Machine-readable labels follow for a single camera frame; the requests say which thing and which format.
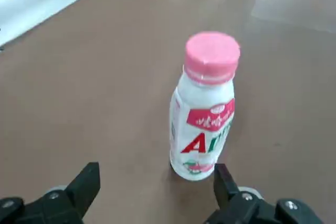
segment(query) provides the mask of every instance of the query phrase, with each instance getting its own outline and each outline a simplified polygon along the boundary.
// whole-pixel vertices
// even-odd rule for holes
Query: bolt
[[[56,199],[58,198],[59,194],[58,193],[52,193],[49,195],[49,199]]]
[[[243,193],[241,196],[242,196],[243,199],[245,199],[245,200],[253,200],[253,197],[252,197],[251,194]]]
[[[297,210],[298,206],[293,201],[286,201],[285,206],[288,207],[290,210]]]
[[[3,208],[7,208],[7,207],[11,207],[12,205],[14,205],[14,201],[12,201],[12,200],[10,199],[10,200],[6,201],[6,202],[2,205],[2,207],[3,207]]]

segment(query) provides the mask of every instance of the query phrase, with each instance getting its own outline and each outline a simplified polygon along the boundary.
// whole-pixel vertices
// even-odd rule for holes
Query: bottle
[[[240,48],[227,34],[205,31],[185,50],[170,103],[170,162],[181,177],[201,180],[213,172],[233,120]]]

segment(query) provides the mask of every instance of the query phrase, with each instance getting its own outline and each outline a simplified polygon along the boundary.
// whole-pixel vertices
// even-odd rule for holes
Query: logo
[[[228,103],[217,104],[210,109],[191,109],[187,124],[202,130],[218,131],[235,112],[235,99]]]

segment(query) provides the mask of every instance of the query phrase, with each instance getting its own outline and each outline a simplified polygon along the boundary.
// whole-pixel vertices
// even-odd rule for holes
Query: bottle cap
[[[192,36],[185,46],[184,71],[194,81],[221,84],[235,75],[240,48],[237,41],[217,31]]]

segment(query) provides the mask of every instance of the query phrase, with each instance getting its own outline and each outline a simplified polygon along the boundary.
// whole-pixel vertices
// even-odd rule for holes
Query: table surface
[[[89,161],[102,189],[86,223],[202,223],[212,179],[169,166],[168,110],[184,43],[236,37],[236,113],[221,161],[269,202],[336,213],[332,0],[80,0],[0,54],[0,195],[33,200]]]

